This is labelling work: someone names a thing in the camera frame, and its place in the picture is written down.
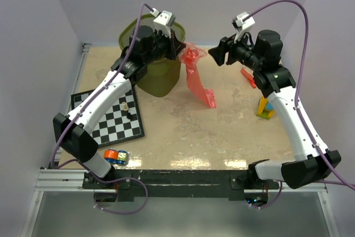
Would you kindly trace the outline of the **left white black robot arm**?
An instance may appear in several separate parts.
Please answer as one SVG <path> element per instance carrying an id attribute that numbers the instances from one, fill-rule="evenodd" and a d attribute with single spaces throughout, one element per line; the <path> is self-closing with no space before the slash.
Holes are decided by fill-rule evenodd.
<path id="1" fill-rule="evenodd" d="M 57 145 L 96 175 L 95 181 L 102 188 L 110 188 L 115 175 L 112 165 L 98 153 L 92 131 L 108 109 L 147 74 L 150 63 L 161 58 L 176 60 L 183 48 L 172 27 L 138 27 L 89 97 L 68 114 L 58 113 L 53 118 Z"/>

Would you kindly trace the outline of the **red plastic trash bag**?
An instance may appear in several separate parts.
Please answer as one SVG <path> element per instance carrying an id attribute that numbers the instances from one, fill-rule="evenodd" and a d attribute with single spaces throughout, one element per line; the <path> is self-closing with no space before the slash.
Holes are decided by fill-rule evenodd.
<path id="1" fill-rule="evenodd" d="M 185 65 L 188 89 L 208 108 L 214 109 L 217 107 L 214 91 L 204 88 L 197 68 L 198 61 L 205 56 L 207 52 L 202 48 L 185 43 L 185 48 L 180 52 L 178 59 Z"/>

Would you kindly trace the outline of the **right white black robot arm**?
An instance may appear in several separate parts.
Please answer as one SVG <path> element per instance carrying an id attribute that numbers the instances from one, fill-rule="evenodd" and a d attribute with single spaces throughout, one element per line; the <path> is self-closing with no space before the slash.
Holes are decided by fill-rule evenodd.
<path id="1" fill-rule="evenodd" d="M 248 44 L 250 37 L 249 32 L 237 42 L 233 37 L 223 37 L 208 53 L 219 66 L 240 62 L 252 70 L 256 87 L 280 117 L 295 159 L 284 163 L 266 159 L 250 164 L 249 186 L 258 189 L 267 180 L 274 179 L 297 189 L 328 177 L 342 158 L 337 150 L 329 150 L 310 122 L 300 99 L 295 96 L 296 82 L 291 72 L 280 63 L 281 36 L 267 29 L 258 33 L 255 44 Z"/>

